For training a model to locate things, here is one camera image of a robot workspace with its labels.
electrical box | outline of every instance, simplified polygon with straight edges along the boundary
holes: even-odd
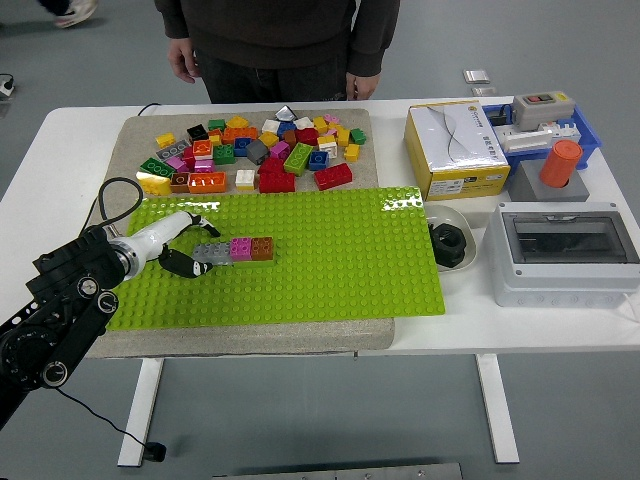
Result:
[[[640,261],[615,204],[500,203],[484,242],[503,307],[615,308],[640,286]]]

shoe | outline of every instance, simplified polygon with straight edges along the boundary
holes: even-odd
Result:
[[[71,0],[64,15],[56,17],[54,24],[58,28],[68,28],[84,22],[98,8],[98,0]]]

black cable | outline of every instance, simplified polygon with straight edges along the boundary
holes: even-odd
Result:
[[[130,207],[129,209],[127,209],[126,211],[124,211],[120,215],[117,215],[117,216],[115,216],[113,218],[108,218],[107,217],[107,212],[106,212],[105,207],[104,207],[104,191],[109,185],[111,185],[112,183],[115,183],[115,182],[125,182],[125,183],[128,183],[129,185],[133,185],[136,188],[136,190],[138,191],[138,199],[136,200],[136,203],[132,207]],[[134,210],[136,208],[138,208],[142,204],[142,199],[143,198],[144,198],[144,193],[143,193],[142,188],[140,187],[140,185],[138,185],[137,182],[135,182],[135,181],[133,181],[133,180],[131,180],[129,178],[113,177],[113,178],[110,178],[108,180],[105,180],[105,182],[100,186],[100,190],[98,190],[98,196],[96,198],[96,201],[98,202],[98,206],[100,207],[100,215],[102,216],[102,219],[104,221],[102,223],[99,223],[98,225],[95,225],[94,228],[106,227],[107,225],[111,225],[112,223],[115,223],[118,220],[122,220],[126,216],[131,215],[134,212]]]
[[[130,434],[129,432],[127,432],[126,430],[122,430],[118,427],[115,426],[115,424],[109,420],[106,417],[103,417],[102,415],[98,415],[96,412],[94,412],[93,410],[91,410],[91,407],[89,407],[88,405],[86,405],[85,403],[81,402],[80,400],[78,400],[75,397],[72,397],[71,395],[69,395],[68,393],[63,392],[62,390],[60,390],[60,387],[54,388],[54,390],[57,390],[58,393],[60,393],[60,395],[62,395],[63,397],[68,398],[69,400],[76,402],[78,405],[82,405],[84,408],[86,408],[89,413],[91,415],[93,415],[94,417],[99,418],[100,420],[104,420],[105,422],[107,422],[109,425],[111,425],[113,427],[114,430],[116,430],[117,432],[122,433],[123,435],[128,435],[129,437],[131,437],[133,440],[135,440],[138,444],[140,444],[142,447],[147,448],[147,445],[145,445],[144,443],[142,443],[140,440],[138,440],[135,436],[133,436],[132,434]]]
[[[140,111],[138,112],[138,116],[140,116],[140,115],[142,114],[142,112],[144,112],[147,108],[149,108],[149,107],[153,107],[154,105],[155,105],[155,106],[157,106],[157,107],[162,106],[162,104],[161,104],[161,103],[150,103],[149,105],[147,105],[146,107],[144,107],[142,110],[140,110]]]

yellow lego brick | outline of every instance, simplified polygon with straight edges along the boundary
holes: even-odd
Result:
[[[336,143],[336,137],[328,135],[326,137],[318,137],[318,147],[327,143]]]
[[[171,195],[171,179],[159,177],[150,173],[136,173],[138,183],[142,190],[149,195]]]
[[[259,140],[264,143],[267,148],[273,147],[276,143],[280,141],[280,138],[273,132],[264,132],[262,135],[258,137]]]
[[[173,145],[176,143],[176,137],[173,136],[173,133],[163,133],[162,135],[158,135],[156,137],[156,142],[158,142],[158,146],[160,148],[166,148],[169,145]]]
[[[347,159],[348,162],[355,162],[358,160],[360,156],[360,145],[351,143],[347,146],[344,151],[344,158]]]
[[[316,117],[313,119],[313,126],[316,127],[316,130],[318,130],[319,134],[323,134],[323,133],[327,133],[327,130],[329,129],[329,126],[327,125],[327,122],[324,118],[322,117]]]
[[[351,135],[351,130],[347,130],[346,128],[340,127],[338,129],[338,146],[340,147],[349,146],[349,135]]]
[[[222,137],[220,135],[209,135],[209,141],[212,147],[218,147],[222,145]]]
[[[238,115],[227,122],[227,128],[247,128],[248,126],[249,120]]]

cardboard box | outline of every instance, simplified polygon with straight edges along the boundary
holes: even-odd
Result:
[[[411,107],[404,139],[425,200],[497,195],[509,175],[478,101]]]

